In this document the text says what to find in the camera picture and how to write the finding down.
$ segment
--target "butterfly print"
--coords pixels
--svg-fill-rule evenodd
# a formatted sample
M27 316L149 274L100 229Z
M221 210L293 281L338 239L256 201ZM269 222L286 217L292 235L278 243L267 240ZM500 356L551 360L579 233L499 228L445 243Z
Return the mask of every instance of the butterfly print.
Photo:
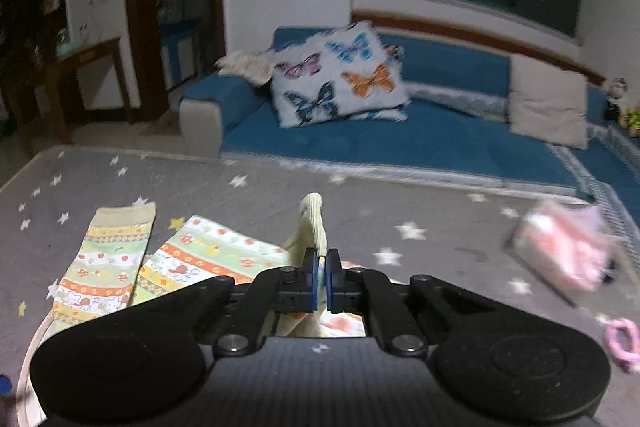
M402 62L404 60L404 49L402 46L394 46L392 44L384 45L386 58L390 60L396 60L397 62Z
M351 84L353 94L360 98L367 98L374 87L384 89L386 92L396 89L396 83L389 78L389 70L384 64L380 64L371 77L349 71L345 71L342 76Z
M300 78L304 74L320 73L320 54L314 53L307 57L300 64L291 64L290 62L281 62L278 67L283 70L284 76L287 78Z
M314 110L316 109L328 113L332 118L337 118L338 116L338 106L334 103L334 86L330 82L322 84L318 92L318 98L315 100L308 100L300 93L293 91L286 91L284 96L296 106L296 114L301 126L313 120Z
M337 41L329 41L325 46L332 52L337 53L341 61L347 63L353 62L353 59L358 53L364 60L369 60L372 56L371 48L369 48L369 40L364 33L360 33L351 46Z

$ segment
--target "sofa cushion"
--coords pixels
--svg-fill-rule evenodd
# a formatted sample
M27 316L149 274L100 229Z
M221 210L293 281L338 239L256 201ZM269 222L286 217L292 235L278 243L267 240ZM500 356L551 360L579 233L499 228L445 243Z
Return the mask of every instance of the sofa cushion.
M384 44L404 48L405 82L455 87L507 97L509 57L444 42L381 34Z
M511 57L511 132L586 149L587 87L580 73L524 55Z
M587 122L606 125L604 110L607 108L607 92L597 86L587 85Z
M225 137L222 150L577 186L545 144L510 134L506 124L422 100L414 100L407 113L401 123L350 120L281 129L267 103Z
M316 34L276 52L271 92L282 127L334 120L408 102L369 22Z
M500 177L474 131L475 119L421 101L407 113L399 123L347 120L282 129L267 103L225 137L222 150Z
M251 116L266 101L267 95L268 90L254 89L240 76L214 73L186 89L182 98L220 104L226 134Z

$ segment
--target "window sill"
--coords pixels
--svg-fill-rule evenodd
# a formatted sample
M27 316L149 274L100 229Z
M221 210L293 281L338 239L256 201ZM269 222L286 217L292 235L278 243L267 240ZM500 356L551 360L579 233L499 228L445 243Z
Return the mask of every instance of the window sill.
M402 11L404 14L412 16L426 16L428 18L439 18L443 22L467 24L479 29L497 32L504 36L530 42L562 55L577 60L580 55L578 40L562 32L535 23L523 17L497 10L482 4L476 4L465 0L354 0L353 9L380 10L380 11ZM430 12L421 13L420 2L430 5ZM455 15L448 14L447 11L456 10Z

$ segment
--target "patterned sock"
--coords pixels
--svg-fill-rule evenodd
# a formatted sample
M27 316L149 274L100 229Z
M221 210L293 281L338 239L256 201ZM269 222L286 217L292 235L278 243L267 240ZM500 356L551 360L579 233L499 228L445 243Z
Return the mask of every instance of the patterned sock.
M98 209L60 281L48 333L127 307L155 218L155 203Z

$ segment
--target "butterfly pillow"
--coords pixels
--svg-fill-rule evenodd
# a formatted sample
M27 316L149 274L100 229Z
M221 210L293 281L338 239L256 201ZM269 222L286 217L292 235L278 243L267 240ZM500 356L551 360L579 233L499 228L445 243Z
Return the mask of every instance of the butterfly pillow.
M313 35L274 58L271 91L282 127L393 109L409 100L401 68L368 22Z

